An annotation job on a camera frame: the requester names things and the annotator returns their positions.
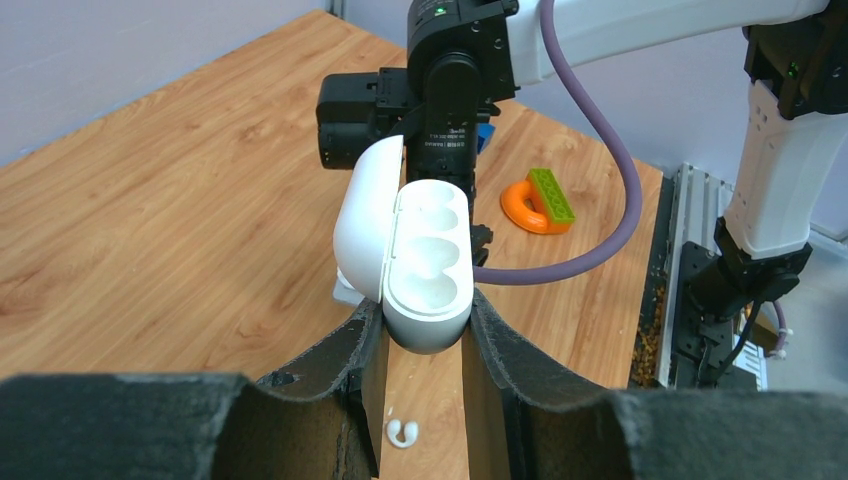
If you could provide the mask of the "white clip earbud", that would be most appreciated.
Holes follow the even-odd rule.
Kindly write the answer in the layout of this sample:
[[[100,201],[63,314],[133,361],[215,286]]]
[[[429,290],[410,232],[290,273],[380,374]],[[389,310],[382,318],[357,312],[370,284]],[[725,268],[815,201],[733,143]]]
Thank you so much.
[[[402,422],[400,419],[390,419],[385,426],[385,435],[393,447],[408,449],[417,443],[420,427],[416,421]]]

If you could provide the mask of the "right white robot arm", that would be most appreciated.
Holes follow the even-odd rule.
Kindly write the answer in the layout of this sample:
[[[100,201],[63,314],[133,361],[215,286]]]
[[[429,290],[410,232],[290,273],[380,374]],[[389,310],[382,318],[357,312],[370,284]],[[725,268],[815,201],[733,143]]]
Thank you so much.
[[[579,80],[629,151],[667,175],[683,164],[733,183],[747,112],[746,43],[727,29],[598,60]],[[847,251],[813,239],[799,285],[781,301],[793,334],[768,363],[773,390],[847,389]]]

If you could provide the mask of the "blue object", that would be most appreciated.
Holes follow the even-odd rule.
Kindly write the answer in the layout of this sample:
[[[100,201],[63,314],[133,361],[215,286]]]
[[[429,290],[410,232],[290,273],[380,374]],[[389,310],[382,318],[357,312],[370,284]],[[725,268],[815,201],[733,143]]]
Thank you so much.
[[[477,153],[481,154],[490,144],[496,127],[491,123],[480,123],[477,126]]]

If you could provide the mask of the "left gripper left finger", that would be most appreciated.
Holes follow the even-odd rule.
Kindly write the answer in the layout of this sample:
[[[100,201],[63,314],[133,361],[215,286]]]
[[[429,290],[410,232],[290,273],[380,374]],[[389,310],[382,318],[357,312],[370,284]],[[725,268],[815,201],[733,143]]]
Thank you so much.
[[[26,374],[1,384],[5,479],[371,479],[388,337],[362,302],[318,343],[239,373]]]

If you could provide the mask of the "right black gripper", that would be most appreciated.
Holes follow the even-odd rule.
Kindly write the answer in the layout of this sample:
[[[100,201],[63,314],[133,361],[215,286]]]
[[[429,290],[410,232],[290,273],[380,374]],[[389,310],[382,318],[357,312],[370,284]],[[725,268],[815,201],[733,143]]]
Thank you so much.
[[[470,227],[472,262],[476,267],[483,267],[489,258],[489,245],[494,240],[494,232],[486,225]]]

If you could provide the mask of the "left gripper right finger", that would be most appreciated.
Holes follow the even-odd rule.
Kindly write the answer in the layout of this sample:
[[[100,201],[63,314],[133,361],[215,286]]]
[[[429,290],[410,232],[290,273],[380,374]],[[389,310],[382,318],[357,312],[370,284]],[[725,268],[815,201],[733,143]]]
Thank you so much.
[[[847,399],[744,389],[607,389],[476,292],[461,339],[473,479],[843,479]]]

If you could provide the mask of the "white oval earbud case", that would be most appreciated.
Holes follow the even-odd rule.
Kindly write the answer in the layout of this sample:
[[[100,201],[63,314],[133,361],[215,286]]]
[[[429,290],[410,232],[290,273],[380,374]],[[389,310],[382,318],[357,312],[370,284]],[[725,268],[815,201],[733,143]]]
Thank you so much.
[[[457,186],[401,184],[401,135],[368,147],[355,163],[333,232],[337,269],[379,304],[392,339],[421,355],[457,342],[474,296],[469,202]]]

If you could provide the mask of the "green building block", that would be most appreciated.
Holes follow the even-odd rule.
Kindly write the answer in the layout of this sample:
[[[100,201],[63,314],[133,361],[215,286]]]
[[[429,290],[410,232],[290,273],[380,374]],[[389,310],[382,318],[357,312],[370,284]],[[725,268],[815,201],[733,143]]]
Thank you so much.
[[[576,220],[575,213],[553,172],[548,168],[532,168],[527,180],[531,184],[532,198],[538,198],[542,214],[551,224],[570,225]]]

